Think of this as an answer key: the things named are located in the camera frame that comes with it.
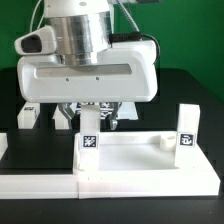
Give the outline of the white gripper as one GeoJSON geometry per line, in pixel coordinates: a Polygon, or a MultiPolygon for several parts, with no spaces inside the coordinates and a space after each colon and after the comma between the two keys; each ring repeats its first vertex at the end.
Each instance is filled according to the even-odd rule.
{"type": "Polygon", "coordinates": [[[80,124],[74,102],[113,102],[109,116],[115,130],[121,102],[145,102],[157,93],[155,43],[115,43],[91,66],[68,66],[55,55],[25,56],[17,65],[20,91],[28,102],[59,103],[70,128],[80,124]]]}

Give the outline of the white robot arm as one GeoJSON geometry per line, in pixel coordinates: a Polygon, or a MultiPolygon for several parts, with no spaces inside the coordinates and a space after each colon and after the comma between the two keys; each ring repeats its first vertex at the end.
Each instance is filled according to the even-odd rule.
{"type": "Polygon", "coordinates": [[[117,126],[124,102],[147,102],[157,92],[159,44],[139,31],[113,32],[120,0],[44,0],[47,24],[14,42],[20,91],[33,103],[56,103],[71,120],[73,103],[110,103],[117,126]]]}

